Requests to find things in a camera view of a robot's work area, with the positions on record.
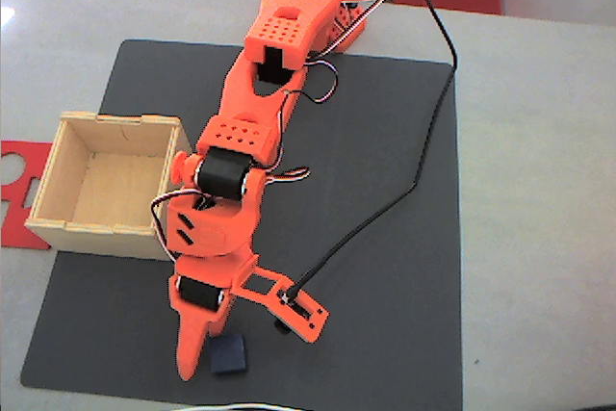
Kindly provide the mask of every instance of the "white cable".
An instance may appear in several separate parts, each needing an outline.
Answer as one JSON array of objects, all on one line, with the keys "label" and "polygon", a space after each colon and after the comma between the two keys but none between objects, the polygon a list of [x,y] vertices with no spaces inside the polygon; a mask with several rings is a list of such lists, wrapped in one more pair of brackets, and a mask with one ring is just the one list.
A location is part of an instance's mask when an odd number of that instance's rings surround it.
[{"label": "white cable", "polygon": [[239,409],[264,409],[268,411],[305,411],[299,408],[288,408],[265,403],[232,403],[221,405],[196,406],[194,408],[175,409],[173,411],[236,411]]}]

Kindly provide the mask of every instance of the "colored wires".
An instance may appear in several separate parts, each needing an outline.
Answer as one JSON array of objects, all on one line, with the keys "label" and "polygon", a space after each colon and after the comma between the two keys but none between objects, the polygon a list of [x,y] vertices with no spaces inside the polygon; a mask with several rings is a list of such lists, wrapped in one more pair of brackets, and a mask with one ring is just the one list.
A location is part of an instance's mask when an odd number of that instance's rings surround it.
[{"label": "colored wires", "polygon": [[161,194],[158,197],[152,199],[150,203],[150,211],[152,213],[152,217],[154,218],[154,225],[156,229],[156,236],[158,237],[158,241],[161,243],[161,246],[165,250],[168,258],[175,263],[175,256],[167,247],[167,237],[165,236],[165,230],[163,229],[163,225],[161,224],[161,220],[158,218],[156,214],[156,208],[165,201],[169,201],[173,197],[183,196],[183,195],[200,195],[206,202],[206,204],[211,203],[213,201],[212,197],[201,190],[197,190],[194,188],[185,188],[184,190],[175,190],[173,192]]},{"label": "colored wires", "polygon": [[313,96],[311,96],[310,94],[308,94],[306,91],[302,89],[296,89],[296,90],[283,89],[282,90],[286,96],[282,102],[280,111],[278,112],[278,133],[280,134],[280,141],[278,142],[278,150],[276,154],[276,159],[273,162],[273,164],[269,166],[264,166],[264,165],[259,165],[259,164],[255,165],[255,167],[263,168],[267,172],[268,176],[266,177],[266,185],[270,185],[272,183],[297,182],[299,180],[303,180],[304,178],[307,178],[310,175],[309,167],[296,167],[296,168],[287,170],[279,174],[273,173],[280,166],[280,163],[282,162],[282,155],[284,152],[284,146],[283,146],[283,133],[284,133],[283,118],[284,117],[283,117],[283,114],[284,114],[285,105],[287,104],[287,101],[289,99],[289,95],[292,95],[293,93],[299,93],[301,95],[304,95],[306,98],[308,98],[313,103],[320,105],[324,103],[325,101],[327,101],[329,98],[331,98],[334,92],[336,91],[336,88],[338,87],[338,69],[336,69],[336,66],[334,66],[332,63],[330,63],[327,60],[314,60],[312,62],[306,62],[305,65],[306,66],[323,65],[327,67],[334,75],[334,82],[331,88],[329,89],[329,91],[324,96],[321,96],[319,98],[314,98]]},{"label": "colored wires", "polygon": [[[330,44],[327,48],[323,49],[316,57],[314,57],[314,59],[322,58],[323,56],[325,56],[326,54],[331,52],[338,45],[338,43],[342,42],[350,34],[350,32],[352,32],[351,28],[353,26],[357,27],[359,22],[361,22],[364,19],[366,19],[366,16],[368,16],[368,14],[370,14],[370,12],[373,11],[374,8],[376,8],[378,5],[380,5],[383,1],[384,0],[376,0],[370,7],[368,7],[362,13],[362,15],[358,16],[355,19],[355,21],[353,21],[353,23],[351,23],[351,26],[349,26],[349,28],[347,30],[347,33],[342,33],[338,37],[338,39],[336,39],[334,42],[332,42],[332,44]],[[371,216],[366,218],[364,221],[362,221],[355,228],[350,230],[341,240],[339,240],[337,243],[335,243],[327,251],[327,253],[325,253],[325,255],[323,255],[318,260],[318,262],[316,264],[314,264],[310,269],[305,271],[299,277],[299,279],[294,283],[294,285],[291,286],[291,288],[289,288],[289,290],[287,291],[286,296],[287,296],[287,298],[289,300],[294,300],[297,297],[297,294],[299,293],[299,290],[308,281],[310,281],[324,267],[324,265],[329,261],[329,259],[333,255],[335,255],[336,252],[338,252],[346,243],[348,243],[350,240],[352,240],[355,236],[357,236],[357,234],[359,234],[362,230],[364,230],[367,226],[372,224],[375,220],[377,220],[379,217],[381,217],[387,211],[389,211],[394,206],[396,206],[398,203],[400,203],[402,199],[404,199],[406,196],[411,194],[417,188],[417,186],[418,186],[418,184],[419,184],[419,182],[420,182],[420,180],[422,178],[422,173],[424,172],[425,158],[427,156],[427,151],[428,151],[428,148],[430,146],[430,141],[432,139],[432,132],[434,131],[434,126],[436,124],[437,117],[438,117],[438,115],[440,113],[440,110],[441,110],[441,107],[443,105],[443,102],[445,101],[445,96],[447,95],[447,92],[449,90],[449,86],[451,85],[451,82],[453,81],[453,76],[455,75],[455,71],[456,71],[456,69],[458,67],[458,57],[457,57],[457,53],[455,51],[455,47],[453,45],[453,42],[451,41],[451,38],[449,37],[449,34],[448,34],[447,30],[445,29],[445,26],[443,25],[443,22],[441,21],[441,18],[436,13],[436,10],[434,9],[434,5],[432,4],[432,1],[431,0],[424,0],[424,1],[427,4],[427,6],[428,6],[428,8],[430,10],[430,13],[432,14],[432,18],[434,18],[434,21],[436,22],[436,25],[438,26],[439,30],[441,31],[441,34],[443,35],[443,38],[445,39],[445,42],[447,43],[447,45],[449,47],[449,52],[451,53],[451,58],[452,58],[452,65],[451,65],[451,71],[449,72],[449,75],[448,75],[448,77],[447,77],[447,79],[446,79],[446,81],[445,81],[445,83],[443,85],[443,88],[441,89],[441,92],[440,92],[440,94],[439,94],[439,96],[438,96],[438,98],[436,100],[436,104],[434,105],[434,109],[432,111],[432,116],[431,116],[430,122],[428,124],[425,137],[423,139],[422,154],[420,156],[420,160],[418,162],[417,169],[415,171],[415,176],[413,177],[413,180],[411,181],[411,184],[409,185],[409,187],[404,192],[399,194],[397,197],[395,197],[390,202],[385,204],[379,210],[374,212],[374,214],[372,214]]]}]

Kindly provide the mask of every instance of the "white table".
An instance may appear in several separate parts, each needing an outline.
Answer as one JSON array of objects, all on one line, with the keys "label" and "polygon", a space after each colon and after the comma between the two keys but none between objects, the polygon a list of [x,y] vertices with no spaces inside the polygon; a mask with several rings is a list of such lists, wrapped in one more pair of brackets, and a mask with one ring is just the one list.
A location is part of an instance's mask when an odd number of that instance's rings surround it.
[{"label": "white table", "polygon": [[[124,39],[241,44],[258,2],[2,0],[2,138],[52,141],[62,110],[97,111]],[[465,409],[615,402],[616,29],[442,17],[461,63]],[[448,59],[427,11],[390,5],[349,53]],[[19,384],[54,256],[2,249],[2,404],[171,408]]]}]

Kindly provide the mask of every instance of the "red plastic piece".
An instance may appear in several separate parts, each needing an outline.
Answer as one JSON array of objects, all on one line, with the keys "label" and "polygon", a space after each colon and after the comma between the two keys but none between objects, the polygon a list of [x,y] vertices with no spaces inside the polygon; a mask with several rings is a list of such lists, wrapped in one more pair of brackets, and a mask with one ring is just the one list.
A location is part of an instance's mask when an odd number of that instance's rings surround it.
[{"label": "red plastic piece", "polygon": [[302,69],[317,34],[334,19],[341,1],[261,0],[244,41],[246,57],[263,63],[265,47],[283,48],[283,67]]},{"label": "red plastic piece", "polygon": [[26,249],[48,249],[50,245],[35,235],[24,225],[30,215],[31,207],[24,208],[32,180],[40,178],[51,143],[34,141],[2,141],[2,156],[17,154],[26,163],[21,176],[2,186],[2,200],[9,201],[9,211],[2,224],[2,246],[23,247]]}]

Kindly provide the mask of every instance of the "black cable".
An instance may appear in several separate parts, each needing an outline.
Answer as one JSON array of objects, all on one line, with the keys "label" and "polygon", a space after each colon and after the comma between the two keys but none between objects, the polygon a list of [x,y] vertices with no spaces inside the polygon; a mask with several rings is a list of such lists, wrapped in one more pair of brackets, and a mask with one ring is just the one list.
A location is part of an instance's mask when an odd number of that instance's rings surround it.
[{"label": "black cable", "polygon": [[381,209],[376,211],[370,217],[366,218],[363,222],[361,222],[359,225],[357,225],[355,228],[349,231],[341,240],[339,240],[331,249],[329,249],[327,253],[323,255],[313,267],[311,267],[304,274],[302,274],[300,278],[294,283],[294,285],[291,286],[291,288],[289,288],[289,290],[287,291],[286,296],[288,300],[294,300],[297,297],[299,290],[308,281],[310,281],[313,278],[313,276],[315,276],[319,272],[319,270],[321,270],[324,267],[327,261],[329,261],[329,259],[336,252],[338,252],[346,243],[352,240],[359,232],[361,232],[364,228],[366,228],[368,225],[373,223],[375,220],[377,220],[379,217],[381,217],[383,214],[385,214],[387,211],[393,208],[396,204],[401,202],[402,199],[404,199],[407,195],[412,193],[417,188],[417,185],[424,171],[425,157],[427,155],[427,150],[430,145],[430,140],[432,138],[432,132],[434,131],[434,125],[436,124],[436,119],[441,110],[441,106],[443,105],[443,101],[445,100],[445,96],[449,90],[449,86],[451,82],[453,81],[455,70],[458,67],[458,56],[455,51],[455,47],[453,46],[453,42],[451,41],[451,38],[449,37],[449,34],[447,30],[445,29],[445,26],[443,25],[441,18],[436,13],[436,10],[434,10],[434,5],[432,5],[432,1],[431,0],[424,0],[424,1],[427,4],[428,8],[430,9],[430,13],[432,14],[432,17],[434,18],[434,21],[436,22],[437,26],[441,30],[441,34],[443,35],[443,38],[447,42],[449,51],[451,52],[452,66],[451,66],[451,71],[449,72],[449,76],[445,84],[443,85],[443,89],[441,90],[441,93],[436,101],[436,105],[434,106],[434,110],[432,112],[432,118],[428,125],[427,132],[425,134],[425,139],[423,141],[422,155],[420,156],[420,160],[418,162],[417,170],[415,172],[415,177],[413,178],[413,181],[410,187],[406,191],[404,191],[398,197],[396,197],[395,199],[387,203]]}]

